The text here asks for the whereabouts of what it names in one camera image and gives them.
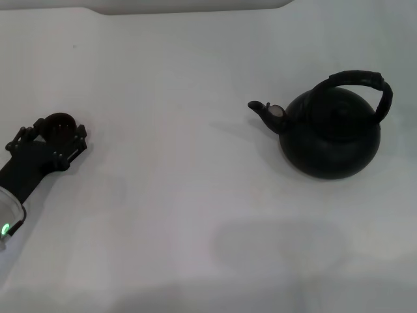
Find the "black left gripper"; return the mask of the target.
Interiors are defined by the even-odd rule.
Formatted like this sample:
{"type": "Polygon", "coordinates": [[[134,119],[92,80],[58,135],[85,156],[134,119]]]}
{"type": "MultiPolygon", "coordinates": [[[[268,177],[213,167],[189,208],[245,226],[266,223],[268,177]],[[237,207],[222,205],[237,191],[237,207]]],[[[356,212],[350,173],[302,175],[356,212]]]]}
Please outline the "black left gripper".
{"type": "Polygon", "coordinates": [[[40,135],[45,119],[38,119],[31,127],[21,127],[5,149],[11,159],[1,169],[1,187],[23,204],[35,188],[50,173],[66,171],[87,149],[86,129],[83,125],[53,125],[50,145],[34,142],[40,135]]]}

